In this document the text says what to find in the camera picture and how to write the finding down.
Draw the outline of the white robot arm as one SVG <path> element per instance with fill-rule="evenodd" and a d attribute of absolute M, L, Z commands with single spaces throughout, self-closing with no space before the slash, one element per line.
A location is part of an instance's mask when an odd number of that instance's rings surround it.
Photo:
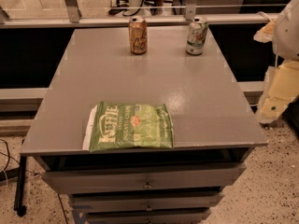
<path fill-rule="evenodd" d="M 279 13 L 273 34 L 273 51 L 285 60 L 299 60 L 299 0 L 291 0 Z"/>

